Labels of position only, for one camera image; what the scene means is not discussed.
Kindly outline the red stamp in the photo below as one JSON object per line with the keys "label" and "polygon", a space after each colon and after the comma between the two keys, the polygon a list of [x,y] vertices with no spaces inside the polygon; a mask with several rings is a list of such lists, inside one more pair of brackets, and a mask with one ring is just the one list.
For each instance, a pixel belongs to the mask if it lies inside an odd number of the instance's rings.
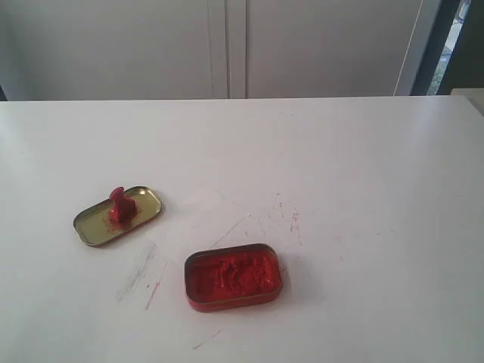
{"label": "red stamp", "polygon": [[113,207],[108,211],[109,219],[115,223],[124,223],[136,214],[135,201],[124,194],[124,187],[115,188],[110,193]]}

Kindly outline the red ink tin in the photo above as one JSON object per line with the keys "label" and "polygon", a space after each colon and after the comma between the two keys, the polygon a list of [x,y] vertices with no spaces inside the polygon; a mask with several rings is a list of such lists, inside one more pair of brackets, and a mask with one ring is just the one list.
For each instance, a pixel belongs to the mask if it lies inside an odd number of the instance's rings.
{"label": "red ink tin", "polygon": [[284,286],[278,255],[267,244],[194,253],[185,260],[184,272],[186,298],[198,312],[269,303]]}

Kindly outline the white paper sheet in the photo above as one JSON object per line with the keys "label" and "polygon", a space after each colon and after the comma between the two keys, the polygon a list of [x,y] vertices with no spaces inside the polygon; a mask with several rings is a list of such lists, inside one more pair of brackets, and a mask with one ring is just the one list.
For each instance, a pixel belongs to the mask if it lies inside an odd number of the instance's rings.
{"label": "white paper sheet", "polygon": [[163,255],[182,264],[193,253],[216,248],[249,216],[220,191],[203,188],[167,206],[146,237]]}

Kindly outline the gold tin lid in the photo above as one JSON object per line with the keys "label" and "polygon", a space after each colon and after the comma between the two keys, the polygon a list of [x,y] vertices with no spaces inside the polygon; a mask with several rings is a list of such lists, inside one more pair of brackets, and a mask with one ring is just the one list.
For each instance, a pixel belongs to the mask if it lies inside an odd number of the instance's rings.
{"label": "gold tin lid", "polygon": [[154,220],[162,211],[162,200],[150,188],[118,187],[106,200],[80,212],[73,227],[84,244],[100,247]]}

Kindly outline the white cabinet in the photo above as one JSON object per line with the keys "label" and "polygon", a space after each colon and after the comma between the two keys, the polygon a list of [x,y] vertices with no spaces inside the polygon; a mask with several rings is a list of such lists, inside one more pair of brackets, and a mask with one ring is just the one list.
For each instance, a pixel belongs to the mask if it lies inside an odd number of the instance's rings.
{"label": "white cabinet", "polygon": [[438,1],[3,1],[13,101],[409,95]]}

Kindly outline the beige side table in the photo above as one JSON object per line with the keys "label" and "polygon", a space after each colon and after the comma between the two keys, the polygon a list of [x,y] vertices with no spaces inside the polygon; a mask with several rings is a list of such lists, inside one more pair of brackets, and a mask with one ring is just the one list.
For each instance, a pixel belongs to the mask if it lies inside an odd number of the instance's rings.
{"label": "beige side table", "polygon": [[484,88],[454,88],[451,91],[451,95],[464,96],[484,115]]}

